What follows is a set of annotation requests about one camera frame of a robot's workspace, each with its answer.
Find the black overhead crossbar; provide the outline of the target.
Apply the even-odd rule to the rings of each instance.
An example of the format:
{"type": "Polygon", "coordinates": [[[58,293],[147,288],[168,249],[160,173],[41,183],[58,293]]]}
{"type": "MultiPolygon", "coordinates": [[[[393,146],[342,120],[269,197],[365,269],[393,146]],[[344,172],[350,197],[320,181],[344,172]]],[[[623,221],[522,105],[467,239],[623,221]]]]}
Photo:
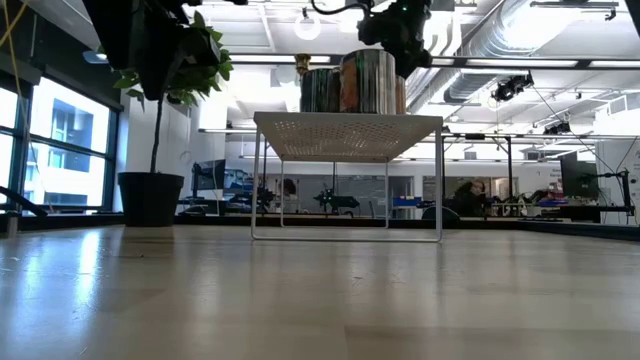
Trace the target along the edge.
{"type": "MultiPolygon", "coordinates": [[[[232,54],[231,59],[239,65],[285,65],[294,64],[293,54],[232,54]]],[[[635,71],[640,70],[640,59],[568,59],[543,57],[477,58],[460,56],[435,56],[426,68],[454,69],[529,69],[529,70],[576,70],[576,71],[635,71]]]]}

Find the silver ceiling duct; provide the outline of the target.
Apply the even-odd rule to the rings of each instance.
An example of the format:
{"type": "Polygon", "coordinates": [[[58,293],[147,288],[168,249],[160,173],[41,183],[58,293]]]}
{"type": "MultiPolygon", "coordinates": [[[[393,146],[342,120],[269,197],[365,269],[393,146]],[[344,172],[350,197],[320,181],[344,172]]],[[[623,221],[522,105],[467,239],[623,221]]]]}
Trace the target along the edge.
{"type": "MultiPolygon", "coordinates": [[[[501,0],[457,49],[462,57],[529,57],[557,37],[581,8],[593,0],[501,0]]],[[[409,102],[416,114],[431,100],[460,105],[495,79],[493,74],[463,73],[460,69],[431,70],[423,76],[424,88],[409,102]]]]}

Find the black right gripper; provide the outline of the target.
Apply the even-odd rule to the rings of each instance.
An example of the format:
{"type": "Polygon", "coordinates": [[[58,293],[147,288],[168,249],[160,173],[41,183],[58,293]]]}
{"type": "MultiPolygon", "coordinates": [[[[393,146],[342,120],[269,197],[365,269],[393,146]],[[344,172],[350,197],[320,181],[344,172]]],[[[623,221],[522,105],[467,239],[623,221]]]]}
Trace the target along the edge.
{"type": "Polygon", "coordinates": [[[358,23],[358,38],[365,45],[380,44],[395,60],[395,73],[408,78],[417,68],[429,68],[433,57],[424,47],[424,26],[429,9],[387,9],[365,16],[358,23]]]}

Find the black plant pot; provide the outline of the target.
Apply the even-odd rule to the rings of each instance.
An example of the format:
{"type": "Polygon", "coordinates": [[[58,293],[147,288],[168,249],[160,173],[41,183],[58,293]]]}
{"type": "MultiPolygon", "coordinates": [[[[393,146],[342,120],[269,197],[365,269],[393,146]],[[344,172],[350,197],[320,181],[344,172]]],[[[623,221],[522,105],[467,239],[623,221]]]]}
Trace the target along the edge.
{"type": "Polygon", "coordinates": [[[174,223],[184,177],[122,172],[117,176],[124,223],[131,227],[169,227],[174,223]]]}

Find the white perforated metal shelf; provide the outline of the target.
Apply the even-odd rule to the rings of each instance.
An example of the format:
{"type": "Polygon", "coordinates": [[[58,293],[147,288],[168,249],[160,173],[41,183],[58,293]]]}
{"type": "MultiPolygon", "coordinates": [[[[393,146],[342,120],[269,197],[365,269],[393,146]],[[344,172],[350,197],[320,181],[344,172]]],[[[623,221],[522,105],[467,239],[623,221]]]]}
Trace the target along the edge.
{"type": "Polygon", "coordinates": [[[300,235],[267,236],[257,232],[258,186],[260,177],[266,173],[260,166],[267,163],[261,158],[267,153],[261,147],[263,143],[271,146],[282,163],[358,163],[388,166],[392,160],[430,135],[435,137],[435,235],[423,241],[437,244],[443,240],[444,119],[441,116],[257,112],[253,120],[256,135],[250,235],[254,241],[304,239],[300,235]]]}

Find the black background monitor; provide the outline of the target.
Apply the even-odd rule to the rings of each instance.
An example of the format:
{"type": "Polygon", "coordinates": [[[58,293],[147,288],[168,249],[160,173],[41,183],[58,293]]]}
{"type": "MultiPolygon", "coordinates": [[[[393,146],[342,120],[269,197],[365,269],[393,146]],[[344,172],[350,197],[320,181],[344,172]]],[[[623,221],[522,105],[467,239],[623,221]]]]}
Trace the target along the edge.
{"type": "Polygon", "coordinates": [[[579,161],[576,153],[560,158],[562,189],[565,197],[597,200],[599,188],[595,163],[579,161]]]}
{"type": "Polygon", "coordinates": [[[196,162],[192,166],[191,190],[221,190],[225,182],[225,160],[196,162]]]}

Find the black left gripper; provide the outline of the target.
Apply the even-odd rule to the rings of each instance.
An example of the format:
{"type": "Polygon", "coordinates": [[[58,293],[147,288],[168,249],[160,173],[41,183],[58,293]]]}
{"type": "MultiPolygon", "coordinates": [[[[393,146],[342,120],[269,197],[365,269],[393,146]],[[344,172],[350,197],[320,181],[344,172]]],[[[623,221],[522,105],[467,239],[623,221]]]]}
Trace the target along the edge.
{"type": "Polygon", "coordinates": [[[222,52],[206,22],[189,18],[186,7],[204,0],[139,0],[140,38],[134,68],[148,100],[159,100],[176,75],[222,63],[222,52]]]}

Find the large glass window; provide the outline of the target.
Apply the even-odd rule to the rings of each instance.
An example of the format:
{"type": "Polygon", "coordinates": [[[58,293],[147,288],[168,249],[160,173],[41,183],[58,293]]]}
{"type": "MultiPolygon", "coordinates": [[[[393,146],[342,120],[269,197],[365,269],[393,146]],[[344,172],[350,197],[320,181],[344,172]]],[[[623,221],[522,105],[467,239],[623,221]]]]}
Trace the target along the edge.
{"type": "Polygon", "coordinates": [[[48,211],[112,198],[117,113],[58,82],[0,81],[0,187],[48,211]]]}

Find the green leafy plant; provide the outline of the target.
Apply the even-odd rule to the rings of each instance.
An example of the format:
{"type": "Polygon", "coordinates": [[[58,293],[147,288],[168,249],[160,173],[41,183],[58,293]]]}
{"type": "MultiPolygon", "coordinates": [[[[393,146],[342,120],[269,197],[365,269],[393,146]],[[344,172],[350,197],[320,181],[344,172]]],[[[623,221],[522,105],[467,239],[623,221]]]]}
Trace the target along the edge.
{"type": "MultiPolygon", "coordinates": [[[[199,12],[195,12],[192,18],[204,21],[203,16],[199,12]]],[[[159,147],[159,135],[164,102],[169,101],[172,104],[190,105],[196,101],[197,96],[206,97],[212,90],[218,91],[220,89],[218,80],[223,79],[227,81],[230,78],[231,71],[233,70],[229,51],[224,49],[220,43],[222,34],[215,31],[207,24],[206,26],[207,30],[214,36],[216,44],[221,49],[222,63],[220,65],[210,66],[200,70],[192,69],[187,71],[184,75],[177,75],[172,81],[174,87],[167,91],[161,99],[155,101],[157,103],[157,112],[154,130],[154,143],[150,160],[150,171],[152,173],[157,171],[157,152],[159,147]]],[[[101,45],[98,47],[98,52],[103,54],[108,62],[101,45]]],[[[128,96],[137,99],[140,103],[150,101],[145,98],[141,87],[138,85],[140,79],[136,72],[131,70],[115,71],[120,74],[120,78],[114,84],[116,89],[123,90],[128,96]]]]}

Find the grey candle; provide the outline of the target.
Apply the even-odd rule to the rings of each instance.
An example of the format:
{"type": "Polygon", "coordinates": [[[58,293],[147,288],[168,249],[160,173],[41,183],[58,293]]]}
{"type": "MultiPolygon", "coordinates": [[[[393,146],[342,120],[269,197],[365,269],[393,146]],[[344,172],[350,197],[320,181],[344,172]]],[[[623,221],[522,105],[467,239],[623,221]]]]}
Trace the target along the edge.
{"type": "Polygon", "coordinates": [[[338,113],[340,111],[341,80],[338,68],[307,71],[300,79],[300,111],[338,113]]]}

